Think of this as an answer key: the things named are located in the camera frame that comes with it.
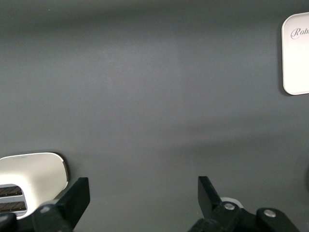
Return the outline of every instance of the black plastic part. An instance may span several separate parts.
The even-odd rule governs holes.
[[[57,202],[56,206],[63,218],[74,228],[89,205],[89,202],[88,178],[81,177]]]
[[[268,209],[276,214],[271,218],[265,215],[266,208],[259,209],[253,215],[237,206],[240,214],[233,215],[234,210],[229,212],[224,208],[225,202],[221,201],[206,176],[198,178],[198,203],[205,219],[199,220],[190,232],[299,232],[288,217],[277,209]]]
[[[28,216],[18,220],[14,232],[34,232],[32,217]]]
[[[198,177],[198,204],[204,218],[208,218],[215,207],[222,203],[207,176]]]
[[[35,232],[72,232],[69,223],[63,219],[54,204],[39,207],[32,215]]]
[[[271,210],[276,214],[275,217],[269,217],[265,214],[266,210]],[[280,210],[272,208],[261,208],[256,212],[258,224],[264,231],[269,232],[299,232],[296,226]]]
[[[16,214],[4,213],[0,214],[0,232],[12,232],[16,228]]]
[[[227,210],[224,206],[217,206],[211,216],[206,219],[200,219],[189,232],[233,232],[237,226],[241,209],[233,203],[234,210]]]

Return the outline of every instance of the white rounded rectangle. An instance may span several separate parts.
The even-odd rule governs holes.
[[[286,92],[309,93],[309,13],[294,14],[283,23],[282,67]]]
[[[8,187],[18,186],[17,196],[0,195],[0,203],[24,202],[23,214],[17,219],[30,215],[39,205],[53,200],[68,184],[64,160],[55,153],[43,152],[0,159],[0,188],[10,192]]]

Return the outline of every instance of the gray wall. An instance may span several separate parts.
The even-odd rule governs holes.
[[[309,231],[309,95],[282,88],[281,25],[309,1],[7,1],[0,157],[88,176],[88,231],[187,231],[197,177]]]

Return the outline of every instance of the white label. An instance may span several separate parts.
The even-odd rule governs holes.
[[[292,95],[309,93],[309,13],[294,14],[282,26],[283,87]]]

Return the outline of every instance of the metal screw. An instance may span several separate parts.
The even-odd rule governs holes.
[[[267,210],[265,210],[264,211],[264,214],[266,215],[266,216],[268,216],[268,217],[272,217],[272,218],[275,218],[276,217],[276,213],[274,212],[274,211],[272,211],[272,210],[270,210],[270,209],[267,209]]]
[[[224,207],[225,207],[225,209],[227,209],[227,210],[234,210],[234,209],[235,209],[235,206],[232,205],[231,203],[225,203],[225,204],[224,204]]]
[[[43,214],[43,213],[48,212],[49,210],[50,210],[50,207],[46,205],[40,210],[40,213]]]

